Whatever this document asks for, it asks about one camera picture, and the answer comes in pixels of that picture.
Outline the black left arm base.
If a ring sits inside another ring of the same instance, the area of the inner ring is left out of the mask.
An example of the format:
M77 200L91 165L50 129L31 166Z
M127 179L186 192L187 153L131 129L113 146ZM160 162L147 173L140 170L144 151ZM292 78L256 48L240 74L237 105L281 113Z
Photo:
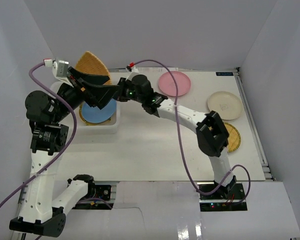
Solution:
M114 205L111 185L94 185L91 192L82 197L73 210L110 210Z

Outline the blue plastic plate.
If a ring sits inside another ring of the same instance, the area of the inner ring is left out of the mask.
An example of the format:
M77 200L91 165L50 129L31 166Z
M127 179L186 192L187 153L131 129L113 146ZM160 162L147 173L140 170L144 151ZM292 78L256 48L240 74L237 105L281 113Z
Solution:
M92 123L99 123L112 117L117 109L117 102L111 99L109 103L102 109L96 107L90 107L87 103L82 105L83 117Z

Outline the fan-shaped bamboo tray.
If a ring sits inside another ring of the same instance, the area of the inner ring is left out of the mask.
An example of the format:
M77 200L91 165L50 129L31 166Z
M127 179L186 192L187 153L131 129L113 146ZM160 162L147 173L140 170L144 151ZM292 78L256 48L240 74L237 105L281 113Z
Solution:
M104 85L111 85L110 72L105 64L90 51L85 51L77 61L75 67L77 71L84 74L108 76L109 80Z

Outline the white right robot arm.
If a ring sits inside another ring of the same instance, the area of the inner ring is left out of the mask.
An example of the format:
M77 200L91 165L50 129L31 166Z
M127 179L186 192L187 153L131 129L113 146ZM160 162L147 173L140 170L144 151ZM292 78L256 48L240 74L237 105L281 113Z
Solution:
M228 158L229 133L217 112L203 113L175 104L172 99L155 92L142 74L131 79L122 77L118 86L117 101L138 102L148 114L176 122L177 130L182 125L194 132L199 149L210 160L216 195L223 200L233 195L236 177Z

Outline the square bamboo tray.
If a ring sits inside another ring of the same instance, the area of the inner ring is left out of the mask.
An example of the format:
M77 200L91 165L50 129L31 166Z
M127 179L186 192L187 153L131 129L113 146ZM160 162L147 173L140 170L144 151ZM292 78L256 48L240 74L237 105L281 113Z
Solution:
M111 117L109 117L107 120L105 120L105 121L101 121L101 122L97 122L97 123L94 123L94 122L90 122L90 121L87 121L84 117L83 117L83 114L82 114L82 108L80 108L79 109L79 117L80 117L80 119L84 122L84 124L86 125L86 126L98 126L98 125L102 125L102 124L104 124L104 123L108 123L108 122L110 122L111 121Z

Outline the pink plastic plate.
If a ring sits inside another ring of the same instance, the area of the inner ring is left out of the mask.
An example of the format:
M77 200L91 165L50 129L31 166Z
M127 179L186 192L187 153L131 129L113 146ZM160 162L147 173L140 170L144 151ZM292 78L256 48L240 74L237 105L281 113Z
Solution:
M169 72L165 72L159 77L159 90L170 97L180 97L187 94L192 86L190 78L180 71L171 71L171 74Z

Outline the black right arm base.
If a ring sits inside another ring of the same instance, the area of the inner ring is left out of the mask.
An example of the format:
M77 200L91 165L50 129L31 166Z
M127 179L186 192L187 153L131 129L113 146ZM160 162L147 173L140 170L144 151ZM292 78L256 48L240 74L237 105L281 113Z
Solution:
M245 190L242 183L236 183L230 194L226 197L218 192L212 195L199 195L200 211L203 212L238 212L247 211L246 200L242 201L245 196Z

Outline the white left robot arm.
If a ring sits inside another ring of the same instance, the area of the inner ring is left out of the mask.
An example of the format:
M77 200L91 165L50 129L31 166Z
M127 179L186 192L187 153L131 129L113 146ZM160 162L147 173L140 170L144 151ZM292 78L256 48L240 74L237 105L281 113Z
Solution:
M24 203L19 215L9 223L13 231L57 238L72 208L96 195L94 178L79 174L57 198L53 198L62 153L76 134L76 130L63 125L62 120L74 115L75 109L84 102L91 107L104 108L114 97L116 87L107 85L110 78L106 73L88 74L72 67L66 71L65 79L57 92L43 87L29 93L25 99L32 133L31 170L24 185Z

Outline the round green-rimmed bamboo tray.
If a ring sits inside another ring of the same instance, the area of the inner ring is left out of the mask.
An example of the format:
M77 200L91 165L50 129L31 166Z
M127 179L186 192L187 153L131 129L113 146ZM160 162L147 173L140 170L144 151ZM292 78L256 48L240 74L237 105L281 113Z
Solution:
M241 135L237 128L235 128L232 124L225 122L224 123L227 132L229 133L228 137L228 153L235 152L241 145Z

